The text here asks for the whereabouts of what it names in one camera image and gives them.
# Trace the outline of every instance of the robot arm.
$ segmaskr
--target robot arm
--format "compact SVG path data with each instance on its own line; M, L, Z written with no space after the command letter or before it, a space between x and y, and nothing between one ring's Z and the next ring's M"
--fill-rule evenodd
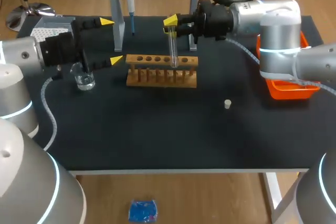
M260 74L273 80L336 80L336 44L301 49L300 8L294 0L233 3L229 9L200 0L192 15L176 15L177 36L225 39L260 35Z
M84 22L71 22L72 32L46 38L36 42L33 37L0 41L0 63L10 63L20 67L24 76L42 73L45 67L81 62L83 70L89 71L81 40L81 31L113 25L114 22L94 18Z

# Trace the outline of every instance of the wooden test tube rack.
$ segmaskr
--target wooden test tube rack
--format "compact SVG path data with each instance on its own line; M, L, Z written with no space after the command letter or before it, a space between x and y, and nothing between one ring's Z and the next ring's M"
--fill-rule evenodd
M127 86L196 88L195 68L198 66L198 58L192 56L179 56L178 58L178 66L189 68L189 70L160 69L160 66L170 66L169 56L127 55L126 63L130 65Z

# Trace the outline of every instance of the white bottle cap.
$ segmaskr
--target white bottle cap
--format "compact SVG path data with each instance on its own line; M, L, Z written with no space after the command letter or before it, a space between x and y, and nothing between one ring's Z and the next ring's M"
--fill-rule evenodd
M226 109L229 109L230 106L231 106L231 100L225 100L225 101L224 101L224 107L225 107Z

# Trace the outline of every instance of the chair base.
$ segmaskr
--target chair base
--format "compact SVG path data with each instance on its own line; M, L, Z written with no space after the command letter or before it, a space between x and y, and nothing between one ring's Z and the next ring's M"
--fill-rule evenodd
M47 4L31 3L29 8L20 5L6 18L6 26L14 31L20 31L27 16L55 16L55 10Z

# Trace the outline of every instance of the table leg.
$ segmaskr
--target table leg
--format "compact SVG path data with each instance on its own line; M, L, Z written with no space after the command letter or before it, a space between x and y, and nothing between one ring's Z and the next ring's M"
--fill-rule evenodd
M272 224L285 224L293 216L298 216L295 194L301 176L290 187L284 198L281 196L276 173L263 173L263 176L271 208Z

